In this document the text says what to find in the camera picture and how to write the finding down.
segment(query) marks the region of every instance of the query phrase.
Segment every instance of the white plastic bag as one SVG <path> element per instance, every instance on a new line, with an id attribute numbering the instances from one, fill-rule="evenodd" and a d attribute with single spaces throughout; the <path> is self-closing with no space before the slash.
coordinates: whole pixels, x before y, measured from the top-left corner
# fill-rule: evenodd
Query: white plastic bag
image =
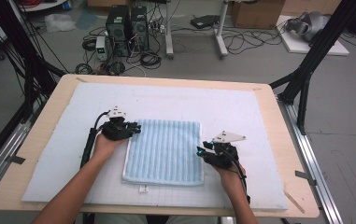
<path id="1" fill-rule="evenodd" d="M 69 15 L 51 14 L 45 18 L 47 32 L 70 31 L 76 28 L 75 23 Z"/>

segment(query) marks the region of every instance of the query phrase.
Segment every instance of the folded towel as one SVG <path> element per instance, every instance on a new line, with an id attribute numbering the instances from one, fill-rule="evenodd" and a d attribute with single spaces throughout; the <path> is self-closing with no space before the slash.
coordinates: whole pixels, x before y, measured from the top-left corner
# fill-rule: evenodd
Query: folded towel
<path id="1" fill-rule="evenodd" d="M 204 181 L 196 147 L 200 146 L 200 123 L 140 119 L 142 132 L 129 143 L 122 179 L 128 182 L 195 186 Z"/>

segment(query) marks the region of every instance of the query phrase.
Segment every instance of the hand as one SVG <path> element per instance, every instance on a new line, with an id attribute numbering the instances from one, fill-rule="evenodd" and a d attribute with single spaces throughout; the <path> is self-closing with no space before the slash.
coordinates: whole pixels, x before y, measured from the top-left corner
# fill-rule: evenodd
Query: hand
<path id="1" fill-rule="evenodd" d="M 213 166 L 213 168 L 219 173 L 221 176 L 221 185 L 226 191 L 229 197 L 234 197 L 237 194 L 245 194 L 245 191 L 242 187 L 241 179 L 239 178 L 238 171 L 235 166 L 232 165 L 229 169 L 221 169 L 219 167 Z M 242 174 L 246 174 L 246 170 L 242 165 L 240 165 L 240 169 L 242 170 Z"/>
<path id="2" fill-rule="evenodd" d="M 95 149 L 93 153 L 93 158 L 99 159 L 108 159 L 111 155 L 113 155 L 114 150 L 118 145 L 124 143 L 126 139 L 119 141 L 112 141 L 107 139 L 102 133 L 96 136 L 95 140 Z"/>

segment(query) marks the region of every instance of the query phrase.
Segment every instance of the concrete floor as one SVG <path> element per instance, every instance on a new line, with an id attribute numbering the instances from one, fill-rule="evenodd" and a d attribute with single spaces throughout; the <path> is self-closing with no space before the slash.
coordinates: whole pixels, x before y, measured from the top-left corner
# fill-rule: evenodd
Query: concrete floor
<path id="1" fill-rule="evenodd" d="M 206 2 L 206 7 L 198 9 L 201 5 L 182 1 L 173 23 L 190 27 L 192 15 L 219 13 L 220 1 Z M 50 13 L 65 12 L 54 8 L 31 15 L 38 21 Z M 65 67 L 74 71 L 76 65 L 82 63 L 82 37 L 91 29 L 104 25 L 106 21 L 82 9 L 74 9 L 66 14 L 71 15 L 73 21 L 79 22 L 80 28 L 70 32 L 45 33 L 43 37 Z M 226 26 L 231 26 L 228 19 Z M 177 52 L 174 60 L 167 60 L 162 48 L 161 67 L 145 70 L 147 77 L 271 83 L 294 71 L 306 56 L 288 53 L 280 44 L 264 45 L 220 60 L 219 50 L 211 33 L 204 35 L 184 32 L 174 34 L 173 37 Z M 356 223 L 356 47 L 342 39 L 340 42 L 349 50 L 349 56 L 327 56 L 311 79 L 306 132 L 343 221 Z M 60 66 L 51 56 L 50 50 L 44 47 L 43 51 L 50 63 Z M 144 76 L 139 69 L 131 69 L 125 75 Z M 275 93 L 282 90 L 283 88 L 277 88 Z M 9 61 L 0 61 L 0 131 L 22 100 L 21 90 Z M 0 223 L 28 223 L 35 215 L 36 213 L 29 212 L 0 211 Z M 291 218 L 289 221 L 326 223 L 323 216 L 315 219 Z M 274 218 L 260 218 L 260 222 L 282 223 Z"/>

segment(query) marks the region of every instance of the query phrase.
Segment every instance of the person's arm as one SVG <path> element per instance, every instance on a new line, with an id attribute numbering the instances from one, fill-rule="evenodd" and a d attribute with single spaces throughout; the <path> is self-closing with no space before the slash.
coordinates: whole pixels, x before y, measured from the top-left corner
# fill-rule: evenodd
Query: person's arm
<path id="1" fill-rule="evenodd" d="M 122 142 L 110 141 L 99 134 L 91 159 L 43 208 L 33 223 L 73 223 L 102 167 Z"/>
<path id="2" fill-rule="evenodd" d="M 239 175 L 236 173 L 236 168 L 233 166 L 230 170 L 214 167 L 221 176 L 221 185 L 226 191 L 231 204 L 234 208 L 236 224 L 256 224 L 258 223 L 256 216 L 251 210 L 247 196 L 242 187 Z M 241 167 L 242 173 L 245 174 L 245 169 Z"/>

